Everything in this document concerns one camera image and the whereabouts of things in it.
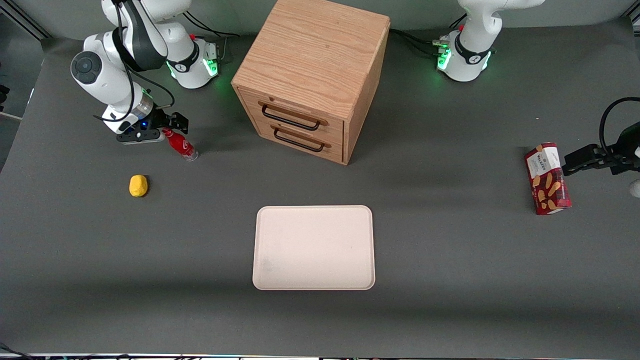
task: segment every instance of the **wooden drawer cabinet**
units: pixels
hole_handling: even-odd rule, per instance
[[[232,80],[258,134],[349,163],[380,80],[389,18],[278,0]]]

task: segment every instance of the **black metal handle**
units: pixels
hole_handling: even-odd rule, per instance
[[[313,152],[321,152],[322,149],[324,149],[324,144],[323,143],[320,144],[320,147],[311,147],[311,146],[305,145],[303,143],[295,142],[293,140],[290,140],[290,139],[287,139],[287,138],[283,138],[282,136],[278,136],[278,131],[279,130],[280,129],[277,128],[277,127],[273,130],[273,136],[278,140],[282,140],[284,142],[288,142],[291,145],[299,146],[299,147],[301,147],[303,149],[306,149],[306,150],[309,150],[309,151],[313,151]]]
[[[295,121],[287,120],[287,119],[285,119],[283,117],[272,115],[272,114],[267,112],[267,104],[262,105],[262,114],[264,116],[268,117],[269,119],[277,120],[279,122],[283,122],[285,124],[293,125],[293,126],[299,127],[300,129],[304,129],[304,130],[308,130],[308,131],[318,130],[318,127],[320,126],[320,121],[316,121],[316,124],[314,126],[307,126],[307,125],[299,124],[299,123],[297,123]]]

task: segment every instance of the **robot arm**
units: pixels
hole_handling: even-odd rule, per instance
[[[640,102],[640,97],[623,97],[607,107],[600,119],[600,145],[592,143],[565,156],[565,165],[562,167],[565,176],[590,168],[610,168],[612,175],[626,171],[640,172],[640,122],[624,129],[615,144],[609,146],[605,142],[604,128],[609,113],[627,101]]]
[[[107,104],[102,120],[123,143],[161,141],[157,127],[188,130],[188,121],[167,117],[131,78],[131,71],[159,69],[165,63],[185,88],[204,86],[218,75],[217,48],[192,39],[175,21],[191,0],[102,0],[107,18],[118,28],[92,35],[71,63],[76,83]]]
[[[136,71],[160,69],[168,56],[162,35],[140,0],[102,0],[102,9],[115,13],[117,26],[125,26],[124,38],[117,39],[137,65]]]
[[[491,46],[502,29],[501,10],[526,9],[545,0],[458,0],[467,12],[464,30],[440,37],[454,44],[444,51],[438,70],[456,81],[472,81],[486,68]]]

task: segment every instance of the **yellow sponge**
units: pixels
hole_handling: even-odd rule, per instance
[[[133,175],[129,181],[129,193],[131,196],[142,197],[147,193],[149,185],[144,175]]]

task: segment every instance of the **gray table surface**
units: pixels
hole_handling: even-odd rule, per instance
[[[80,43],[49,44],[0,175],[0,339],[25,352],[640,357],[637,174],[572,176],[574,207],[539,217],[523,160],[541,142],[596,142],[604,108],[638,94],[628,20],[505,29],[473,83],[391,35],[347,167],[255,134],[229,84],[252,40],[231,39],[199,90],[149,72],[191,121],[194,163],[166,143],[116,143],[69,74]],[[637,112],[614,111],[611,140]],[[127,192],[133,174],[150,178],[144,199]],[[373,289],[253,287],[258,210],[309,204],[372,209]]]

